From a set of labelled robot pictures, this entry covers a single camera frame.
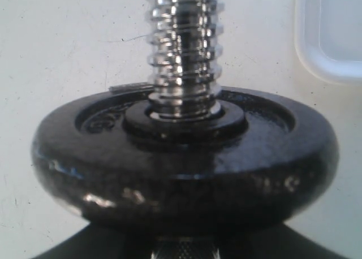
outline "dumbbell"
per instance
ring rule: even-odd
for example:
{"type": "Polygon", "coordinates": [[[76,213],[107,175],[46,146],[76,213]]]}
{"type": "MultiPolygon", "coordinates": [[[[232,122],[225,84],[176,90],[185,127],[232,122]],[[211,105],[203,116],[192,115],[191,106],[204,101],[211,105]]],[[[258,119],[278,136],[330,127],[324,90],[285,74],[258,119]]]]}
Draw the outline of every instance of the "dumbbell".
{"type": "Polygon", "coordinates": [[[291,99],[220,87],[218,0],[152,0],[149,83],[63,105],[35,172],[69,211],[154,241],[154,258],[216,258],[221,239],[282,223],[333,180],[329,122],[291,99]]]}

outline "black weight plate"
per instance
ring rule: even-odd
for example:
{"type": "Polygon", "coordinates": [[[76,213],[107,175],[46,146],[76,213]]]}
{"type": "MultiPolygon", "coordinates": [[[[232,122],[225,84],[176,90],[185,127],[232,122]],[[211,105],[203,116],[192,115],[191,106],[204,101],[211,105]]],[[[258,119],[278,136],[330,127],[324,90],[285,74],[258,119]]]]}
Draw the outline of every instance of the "black weight plate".
{"type": "Polygon", "coordinates": [[[230,233],[279,223],[331,183],[335,134],[308,106],[224,88],[248,129],[227,141],[170,144],[128,134],[124,112],[152,88],[122,86],[47,116],[32,157],[43,186],[86,219],[153,234],[230,233]]]}

